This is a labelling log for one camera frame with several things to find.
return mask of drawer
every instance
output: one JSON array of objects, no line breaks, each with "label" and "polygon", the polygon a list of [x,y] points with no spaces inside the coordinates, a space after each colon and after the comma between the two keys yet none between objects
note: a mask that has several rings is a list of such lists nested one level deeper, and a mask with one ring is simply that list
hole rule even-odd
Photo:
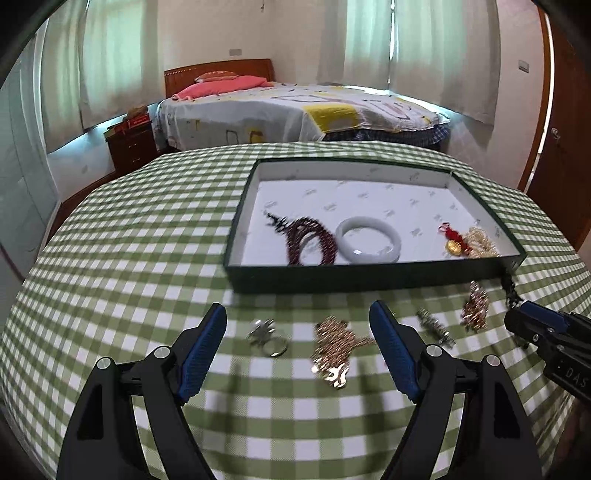
[{"label": "drawer", "polygon": [[158,156],[150,124],[107,139],[115,170],[125,175],[143,167]]}]

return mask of white bangle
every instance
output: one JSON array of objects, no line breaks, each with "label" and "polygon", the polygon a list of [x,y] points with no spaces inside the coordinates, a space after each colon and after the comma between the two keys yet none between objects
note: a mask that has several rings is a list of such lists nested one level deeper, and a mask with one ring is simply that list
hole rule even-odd
[{"label": "white bangle", "polygon": [[[345,234],[354,228],[371,228],[386,235],[392,242],[392,250],[384,254],[367,254],[354,248],[345,240]],[[335,241],[340,254],[355,264],[394,263],[400,257],[402,240],[394,228],[386,222],[371,217],[352,217],[342,222],[335,232]]]}]

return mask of pillow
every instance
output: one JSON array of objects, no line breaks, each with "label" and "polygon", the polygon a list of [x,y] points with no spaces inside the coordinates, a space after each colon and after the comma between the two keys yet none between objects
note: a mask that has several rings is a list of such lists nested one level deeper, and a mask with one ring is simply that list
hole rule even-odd
[{"label": "pillow", "polygon": [[234,72],[229,72],[227,70],[218,70],[216,72],[207,72],[203,75],[199,75],[195,79],[195,83],[203,83],[203,82],[217,82],[218,80],[233,80],[238,78],[238,74]]},{"label": "pillow", "polygon": [[195,98],[219,95],[221,93],[237,92],[256,87],[272,87],[266,78],[252,75],[239,76],[234,80],[217,80],[215,82],[194,83],[172,96],[173,100],[193,100]]}]

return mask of blue checkered bed skirt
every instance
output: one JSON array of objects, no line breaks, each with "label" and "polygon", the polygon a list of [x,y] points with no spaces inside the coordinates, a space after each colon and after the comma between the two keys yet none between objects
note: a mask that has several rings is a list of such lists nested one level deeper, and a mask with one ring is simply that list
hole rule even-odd
[{"label": "blue checkered bed skirt", "polygon": [[383,130],[370,130],[357,128],[343,130],[341,132],[330,132],[324,137],[324,142],[364,142],[370,140],[381,140],[382,142],[403,143],[416,147],[431,147],[445,140],[450,135],[449,124],[435,125],[428,130],[417,132],[386,132]]}]

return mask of table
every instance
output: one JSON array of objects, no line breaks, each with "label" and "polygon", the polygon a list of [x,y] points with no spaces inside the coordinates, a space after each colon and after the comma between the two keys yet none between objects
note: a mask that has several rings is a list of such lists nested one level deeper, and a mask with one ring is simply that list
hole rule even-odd
[{"label": "table", "polygon": [[[310,371],[313,327],[329,315],[368,335],[368,309],[382,299],[400,322],[418,329],[425,307],[457,338],[452,355],[506,366],[525,405],[547,468],[572,398],[542,376],[530,347],[503,326],[505,295],[483,282],[489,329],[468,334],[460,311],[468,285],[331,295],[239,296],[220,266],[226,236],[257,158],[396,160],[451,168],[501,217],[528,252],[518,292],[553,309],[589,314],[587,268],[548,217],[521,192],[483,179],[430,150],[383,142],[236,145],[162,156],[94,191],[66,220],[31,270],[0,340],[6,405],[48,474],[85,378],[101,356],[142,359],[199,324],[211,303],[228,310],[228,329],[202,391],[184,408],[218,478],[377,478],[413,405],[400,394],[376,346],[352,357],[348,384],[335,390]],[[246,340],[255,319],[274,318],[291,341],[279,359]],[[434,476],[451,460],[461,416],[457,395]],[[140,438],[154,475],[165,478],[142,402]]]}]

